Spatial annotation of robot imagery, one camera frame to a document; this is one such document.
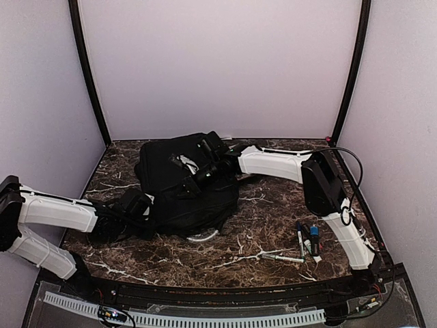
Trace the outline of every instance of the enclosure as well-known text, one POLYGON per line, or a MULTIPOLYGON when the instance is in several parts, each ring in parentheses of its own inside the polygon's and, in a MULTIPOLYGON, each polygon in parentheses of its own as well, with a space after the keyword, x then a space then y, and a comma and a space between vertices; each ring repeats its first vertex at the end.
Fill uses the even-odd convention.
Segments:
MULTIPOLYGON (((436 10, 428 1, 6 1, 1 173, 104 202, 139 188, 140 147, 156 140, 216 131, 228 146, 333 148, 357 219, 383 254, 381 300, 396 286, 392 302, 400 301, 405 289, 397 309, 410 314, 399 325, 424 325, 419 305, 432 325, 436 10), (363 162, 360 188, 356 161, 336 147, 363 162)), ((125 310, 357 301, 326 294, 352 279, 350 261, 291 180, 244 182, 238 210, 204 243, 157 234, 95 244, 76 230, 32 230, 79 254, 104 299, 125 310), (262 258, 298 256, 297 222, 319 228, 322 261, 262 258)), ((23 317, 23 327, 36 327, 46 283, 77 296, 45 270, 0 256, 8 327, 23 317), (29 297, 27 310, 19 306, 29 297)))

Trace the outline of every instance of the wire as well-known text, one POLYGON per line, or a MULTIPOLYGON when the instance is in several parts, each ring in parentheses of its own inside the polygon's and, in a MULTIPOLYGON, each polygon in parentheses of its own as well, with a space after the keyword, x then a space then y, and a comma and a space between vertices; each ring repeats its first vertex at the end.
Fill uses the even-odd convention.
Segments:
MULTIPOLYGON (((84 301, 89 301, 89 302, 94 303, 94 301, 87 300, 87 299, 85 299, 83 296, 79 295, 79 294, 77 293, 77 291, 75 291, 75 290, 74 290, 74 289, 73 289, 69 284, 67 284, 66 282, 64 282, 63 285, 66 286, 66 287, 68 287, 68 289, 70 289, 70 290, 71 290, 71 291, 72 291, 72 292, 73 292, 77 297, 79 297, 80 299, 82 299, 82 300, 84 300, 84 301)), ((125 314, 125 315, 129 318, 129 320, 132 321, 132 328, 137 328, 137 323, 135 322, 134 318, 133 318, 133 317, 132 317, 132 316, 131 316, 127 311, 122 310, 122 309, 117 309, 116 307, 113 307, 113 306, 111 306, 111 305, 105 305, 105 304, 104 304, 103 293, 102 293, 101 289, 97 288, 95 291, 98 292, 99 295, 100 295, 100 302, 98 302, 99 305, 101 305, 101 306, 107 306, 108 308, 112 308, 112 309, 114 309, 115 311, 118 311, 118 312, 121 312, 122 314, 125 314)), ((109 321, 105 320, 105 318, 102 318, 102 320, 98 320, 98 322, 99 322, 100 324, 104 325, 105 327, 109 327, 109 328, 121 327, 121 326, 124 325, 124 324, 123 324, 123 325, 118 325, 118 324, 110 323, 109 321)))
POLYGON ((378 292, 378 297, 382 299, 381 288, 377 284, 373 284, 372 287, 378 292))
POLYGON ((260 148, 259 146, 256 146, 257 149, 261 150, 262 152, 268 152, 268 153, 276 153, 276 154, 287 154, 287 155, 300 155, 300 156, 304 156, 304 155, 310 155, 310 154, 315 154, 317 152, 329 152, 331 150, 339 150, 341 152, 347 152, 348 154, 352 155, 356 162, 358 163, 358 166, 360 167, 360 178, 358 179, 358 182, 356 184, 356 187, 354 188, 353 192, 352 192, 352 196, 350 197, 350 201, 349 201, 349 206, 344 206, 341 209, 341 222, 343 223, 343 225, 348 226, 352 223, 353 219, 349 218, 348 222, 345 222, 344 218, 343 218, 343 212, 345 209, 348 210, 349 215, 353 215, 352 214, 352 202, 354 201, 355 195, 358 192, 358 189, 361 186, 361 183, 363 181, 363 175, 364 175, 364 169, 363 169, 363 164, 361 163, 361 160, 359 159, 359 157, 353 153, 351 150, 348 150, 346 148, 342 148, 342 147, 330 147, 330 148, 322 148, 322 149, 316 149, 316 150, 310 150, 308 152, 288 152, 288 151, 284 151, 284 150, 274 150, 274 149, 266 149, 266 148, 260 148))
POLYGON ((130 225, 137 227, 137 228, 143 228, 143 229, 150 229, 153 227, 151 220, 147 220, 146 223, 140 223, 138 221, 135 221, 123 213, 117 212, 116 210, 113 210, 112 208, 107 207, 106 204, 102 203, 93 203, 94 208, 96 209, 96 214, 98 217, 107 217, 111 219, 121 219, 130 225))
POLYGON ((369 314, 363 315, 363 316, 351 316, 352 314, 346 314, 345 316, 327 316, 326 319, 328 320, 357 320, 357 319, 364 319, 368 318, 369 316, 373 316, 376 312, 380 311, 389 301, 391 298, 391 295, 393 294, 393 291, 395 289, 395 278, 396 278, 396 272, 395 272, 395 263, 393 262, 393 259, 391 258, 391 255, 388 251, 374 251, 375 253, 387 253, 389 256, 389 260, 391 263, 391 270, 392 270, 392 277, 391 277, 391 290, 388 295, 388 297, 385 299, 385 301, 374 311, 372 311, 369 314))
POLYGON ((350 208, 349 209, 351 209, 352 208, 352 202, 354 201, 355 195, 356 195, 359 187, 361 186, 361 183, 363 181, 363 175, 364 175, 363 164, 361 163, 361 160, 359 159, 359 157, 355 153, 353 153, 351 150, 348 150, 348 149, 342 148, 342 147, 331 147, 331 148, 316 149, 316 150, 312 150, 312 151, 309 151, 309 152, 300 153, 300 155, 301 156, 302 155, 310 155, 310 154, 315 154, 316 152, 328 152, 330 150, 339 150, 341 152, 347 152, 348 154, 352 155, 355 158, 356 162, 358 163, 358 166, 360 167, 360 178, 358 179, 356 187, 355 187, 355 189, 354 189, 354 191, 352 193, 352 196, 350 197, 350 208))

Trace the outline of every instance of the brown marble surface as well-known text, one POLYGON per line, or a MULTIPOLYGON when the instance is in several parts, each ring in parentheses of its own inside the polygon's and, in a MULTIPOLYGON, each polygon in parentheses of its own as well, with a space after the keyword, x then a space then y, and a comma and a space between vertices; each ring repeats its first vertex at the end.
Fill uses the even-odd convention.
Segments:
MULTIPOLYGON (((228 142, 250 142, 286 150, 327 147, 323 140, 228 142)), ((143 143, 114 142, 94 174, 85 197, 105 201, 120 196, 127 187, 139 188, 133 167, 143 143)), ((349 274, 348 259, 341 245, 330 228, 307 210, 302 186, 298 183, 261 177, 241 187, 238 206, 239 211, 228 219, 222 233, 207 243, 191 243, 176 236, 156 236, 153 241, 131 237, 112 245, 91 245, 85 234, 69 230, 63 247, 82 255, 93 276, 160 286, 278 286, 349 274), (298 220, 318 225, 323 260, 316 265, 308 255, 303 264, 261 258, 263 251, 299 257, 296 235, 298 220)), ((375 245, 369 224, 357 201, 354 201, 354 209, 375 245)))

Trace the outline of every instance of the white wall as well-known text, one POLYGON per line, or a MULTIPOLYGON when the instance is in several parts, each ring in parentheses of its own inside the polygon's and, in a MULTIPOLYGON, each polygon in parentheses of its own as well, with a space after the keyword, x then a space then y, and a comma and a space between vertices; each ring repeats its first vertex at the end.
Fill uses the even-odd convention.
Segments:
MULTIPOLYGON (((80 196, 104 151, 74 43, 68 2, 0 3, 0 180, 80 196)), ((58 243, 62 230, 38 229, 58 243)), ((2 327, 21 327, 38 271, 0 254, 2 327)))
POLYGON ((80 0, 113 139, 330 135, 361 0, 80 0))
POLYGON ((437 2, 374 1, 339 143, 363 160, 363 193, 430 327, 437 323, 436 63, 437 2))

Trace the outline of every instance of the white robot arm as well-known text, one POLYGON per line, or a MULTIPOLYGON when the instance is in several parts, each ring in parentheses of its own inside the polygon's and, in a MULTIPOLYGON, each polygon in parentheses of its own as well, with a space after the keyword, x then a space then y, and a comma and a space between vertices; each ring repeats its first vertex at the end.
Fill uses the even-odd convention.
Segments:
POLYGON ((81 257, 58 248, 27 226, 39 223, 75 229, 102 237, 110 227, 119 236, 128 226, 147 229, 153 197, 129 189, 114 206, 40 193, 8 176, 0 184, 0 251, 16 254, 70 282, 81 295, 93 292, 91 276, 81 257))
MULTIPOLYGON (((304 182, 302 164, 308 161, 311 156, 312 154, 308 154, 308 151, 287 152, 249 146, 241 152, 238 157, 238 164, 242 173, 276 176, 302 184, 304 182)), ((372 246, 365 237, 365 230, 359 224, 359 221, 355 219, 353 210, 349 211, 349 199, 346 195, 342 195, 342 197, 340 212, 333 211, 323 215, 322 218, 333 230, 346 252, 350 267, 353 270, 367 269, 373 262, 375 252, 372 251, 372 246), (353 224, 343 224, 342 215, 343 221, 353 224)), ((307 207, 311 210, 312 206, 307 204, 307 207)))

